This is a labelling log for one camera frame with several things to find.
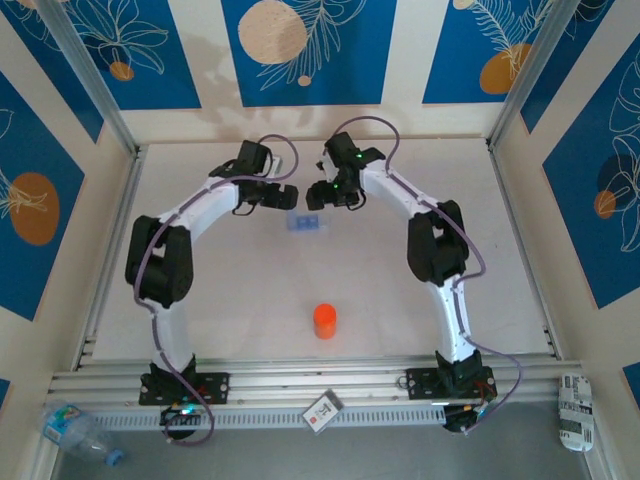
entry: label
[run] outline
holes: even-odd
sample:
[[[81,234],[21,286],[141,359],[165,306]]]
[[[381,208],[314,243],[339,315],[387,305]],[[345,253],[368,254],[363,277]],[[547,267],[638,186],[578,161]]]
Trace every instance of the label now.
[[[62,407],[49,416],[42,433],[53,443],[60,445],[60,440],[64,434],[67,433],[69,426],[76,418],[80,418],[82,415],[78,407],[74,407],[73,405]]]
[[[302,414],[302,418],[315,433],[319,433],[340,413],[342,407],[336,394],[327,390]]]

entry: orange cup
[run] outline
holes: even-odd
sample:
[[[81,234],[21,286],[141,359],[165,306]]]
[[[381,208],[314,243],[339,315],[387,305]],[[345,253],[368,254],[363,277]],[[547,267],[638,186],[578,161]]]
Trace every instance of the orange cup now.
[[[322,303],[313,312],[313,328],[316,336],[328,340],[336,334],[336,309],[333,305]]]

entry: small blue object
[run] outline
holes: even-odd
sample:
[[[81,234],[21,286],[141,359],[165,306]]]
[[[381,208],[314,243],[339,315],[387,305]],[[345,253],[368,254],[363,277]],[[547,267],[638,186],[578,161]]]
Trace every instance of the small blue object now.
[[[322,226],[317,213],[298,215],[295,210],[287,212],[287,229],[290,232],[309,232],[319,230]]]
[[[107,455],[107,458],[104,460],[104,463],[106,463],[107,465],[109,465],[110,467],[115,467],[118,463],[120,463],[120,460],[122,460],[124,458],[124,453],[122,453],[121,450],[113,450],[111,453],[109,453],[109,455]]]
[[[633,396],[636,399],[636,404],[638,405],[638,408],[640,408],[640,362],[624,367],[622,371],[627,377],[631,393],[633,393]]]

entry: white table surface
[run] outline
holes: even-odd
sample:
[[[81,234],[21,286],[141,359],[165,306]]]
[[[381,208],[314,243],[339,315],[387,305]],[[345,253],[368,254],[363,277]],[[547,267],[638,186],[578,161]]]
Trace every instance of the white table surface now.
[[[392,141],[360,141],[389,151]],[[292,156],[283,143],[268,144]],[[301,165],[290,183],[321,180],[317,141],[297,142]],[[103,310],[93,358],[151,358],[150,320],[124,281],[131,224],[186,199],[239,144],[151,145]],[[394,167],[416,187],[462,208],[467,233],[485,256],[488,273],[466,286],[474,339],[511,353],[547,352],[543,314],[518,252],[489,154],[482,139],[405,140]],[[189,334],[201,358],[277,359],[433,354],[435,308],[406,262],[407,224],[369,198],[349,212],[321,212],[325,231],[291,233],[286,213],[257,208],[250,217],[226,215],[194,249],[195,281],[187,297]],[[470,258],[468,270],[478,266]],[[316,305],[332,303],[338,330],[331,340],[313,333]]]

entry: purple cable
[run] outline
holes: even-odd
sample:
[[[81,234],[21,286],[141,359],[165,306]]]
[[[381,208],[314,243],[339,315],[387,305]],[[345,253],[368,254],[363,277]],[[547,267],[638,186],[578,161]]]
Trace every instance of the purple cable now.
[[[271,182],[282,182],[284,180],[287,180],[289,177],[291,177],[294,172],[297,170],[298,168],[298,164],[300,162],[300,156],[298,154],[298,150],[296,149],[295,145],[291,142],[291,140],[289,140],[288,138],[282,136],[282,135],[278,135],[275,133],[269,134],[269,135],[265,135],[264,137],[262,137],[260,140],[258,140],[258,143],[262,143],[265,140],[269,139],[269,138],[277,138],[279,140],[283,140],[284,142],[286,142],[291,149],[293,150],[293,155],[294,155],[294,164],[293,167],[291,168],[291,170],[289,170],[289,172],[287,172],[286,174],[280,176],[280,177],[274,177],[269,179]],[[189,393],[191,395],[193,395],[193,397],[198,401],[198,403],[200,405],[202,405],[207,413],[207,416],[209,417],[209,420],[211,422],[210,427],[209,427],[209,431],[207,432],[207,435],[204,438],[201,438],[200,440],[195,440],[195,441],[175,441],[173,440],[171,437],[169,437],[169,426],[171,424],[171,422],[167,422],[167,424],[165,425],[165,429],[164,429],[164,435],[165,437],[167,437],[167,440],[174,444],[174,445],[178,445],[181,447],[195,447],[198,445],[202,445],[203,443],[207,442],[212,436],[213,436],[213,431],[214,431],[214,423],[215,423],[215,418],[213,416],[213,412],[211,411],[211,408],[209,407],[209,405],[207,404],[207,402],[205,401],[204,398],[202,398],[202,396],[196,391],[195,388],[193,388],[189,382],[187,382],[184,377],[180,374],[180,372],[178,372],[173,365],[171,365],[171,363],[169,362],[169,359],[167,358],[167,356],[164,353],[164,350],[162,349],[162,344],[160,342],[160,335],[158,333],[158,312],[156,311],[156,309],[154,308],[153,305],[151,305],[150,303],[145,302],[144,300],[142,300],[140,298],[140,285],[142,283],[142,275],[145,271],[145,269],[147,268],[147,264],[149,263],[149,259],[151,258],[151,254],[153,253],[153,249],[155,247],[155,245],[158,243],[158,240],[160,239],[160,237],[162,236],[162,234],[167,230],[167,228],[169,228],[169,226],[175,222],[180,215],[182,215],[189,207],[191,207],[194,203],[196,203],[198,200],[200,200],[203,196],[205,196],[206,194],[212,192],[213,190],[215,190],[216,188],[225,185],[227,183],[230,182],[235,182],[237,180],[259,180],[261,182],[265,181],[264,177],[256,177],[253,175],[238,175],[235,177],[230,177],[230,178],[225,178],[223,180],[220,180],[219,182],[214,183],[213,185],[209,186],[208,188],[203,188],[202,190],[200,190],[199,192],[197,192],[196,194],[193,195],[193,197],[191,197],[189,200],[187,200],[184,205],[182,205],[179,209],[178,209],[178,213],[174,213],[173,215],[171,215],[166,222],[164,222],[160,228],[158,229],[158,231],[155,233],[155,235],[153,236],[153,238],[151,239],[151,242],[149,242],[149,246],[147,247],[147,250],[144,252],[144,256],[142,257],[142,262],[140,262],[140,268],[138,270],[138,274],[136,275],[136,280],[134,282],[134,286],[133,286],[133,299],[135,300],[135,302],[140,305],[141,307],[147,309],[149,311],[149,313],[151,314],[151,331],[153,333],[153,343],[155,345],[156,350],[160,353],[160,358],[162,359],[162,361],[165,363],[165,365],[169,368],[169,371],[171,372],[171,374],[187,389],[187,391],[189,391]]]
[[[456,223],[453,221],[453,219],[447,215],[446,213],[444,213],[441,209],[439,209],[436,205],[432,205],[431,203],[420,199],[420,195],[419,193],[417,193],[416,191],[414,191],[409,185],[407,185],[405,182],[403,182],[401,179],[399,179],[398,177],[396,177],[393,172],[390,172],[390,168],[391,168],[391,159],[393,158],[393,156],[395,155],[396,151],[398,150],[398,147],[400,146],[400,132],[398,131],[398,129],[395,127],[395,125],[393,125],[391,122],[389,122],[388,120],[385,120],[384,118],[380,118],[380,117],[376,117],[373,115],[363,115],[360,117],[354,117],[351,120],[347,120],[346,122],[344,122],[343,124],[341,124],[333,133],[334,135],[338,132],[340,132],[345,126],[359,121],[359,120],[375,120],[381,123],[384,123],[385,125],[387,125],[394,133],[395,135],[395,139],[396,142],[393,146],[393,148],[391,149],[391,151],[389,152],[389,155],[387,156],[387,160],[385,162],[384,168],[385,171],[387,173],[387,175],[389,175],[389,178],[391,178],[394,182],[396,182],[396,184],[398,184],[400,187],[402,187],[403,190],[405,190],[409,195],[411,195],[413,198],[415,198],[416,200],[418,200],[418,202],[421,205],[424,205],[425,207],[433,210],[434,212],[436,212],[442,219],[444,219],[444,221],[446,221],[455,231],[458,235],[460,235],[462,237],[462,239],[466,242],[466,244],[469,246],[469,248],[471,249],[471,251],[473,252],[473,254],[475,255],[475,257],[478,259],[478,263],[480,264],[480,270],[475,272],[475,273],[469,273],[467,275],[464,275],[460,278],[458,278],[454,283],[453,283],[453,300],[454,300],[454,306],[455,306],[455,310],[456,310],[456,317],[457,317],[457,321],[458,321],[458,328],[460,328],[460,332],[462,333],[462,336],[464,337],[464,339],[472,346],[476,347],[479,350],[484,350],[485,352],[488,352],[492,355],[498,355],[502,358],[506,358],[507,360],[513,362],[513,364],[516,366],[516,368],[518,369],[518,379],[516,380],[516,383],[514,384],[514,386],[511,388],[511,390],[509,390],[507,392],[507,394],[504,396],[504,398],[502,398],[502,400],[500,400],[498,402],[498,404],[495,406],[495,408],[493,410],[490,410],[486,415],[480,417],[480,419],[478,420],[478,422],[476,422],[475,425],[473,425],[472,427],[470,427],[469,429],[467,429],[465,431],[466,434],[468,434],[469,432],[472,432],[473,430],[475,430],[478,425],[480,425],[483,421],[486,421],[489,417],[491,417],[495,412],[497,412],[500,408],[502,408],[502,406],[507,402],[507,400],[509,399],[509,397],[511,397],[511,395],[513,395],[513,393],[516,391],[516,389],[520,386],[520,383],[522,382],[522,377],[524,374],[524,369],[522,367],[522,365],[520,364],[520,362],[518,361],[517,358],[515,358],[513,355],[509,355],[507,353],[502,353],[502,352],[498,352],[497,350],[493,350],[492,348],[489,347],[485,347],[484,345],[480,345],[479,343],[474,342],[471,337],[469,336],[469,333],[465,331],[464,325],[462,323],[462,312],[460,311],[460,299],[458,298],[458,291],[457,291],[457,287],[458,285],[460,285],[462,282],[465,282],[467,280],[473,279],[473,278],[479,278],[481,276],[483,276],[486,272],[487,272],[487,264],[484,261],[484,258],[482,257],[482,254],[480,253],[480,250],[478,249],[478,247],[476,247],[476,245],[473,243],[473,241],[471,241],[471,239],[469,238],[469,236],[465,233],[465,231]]]

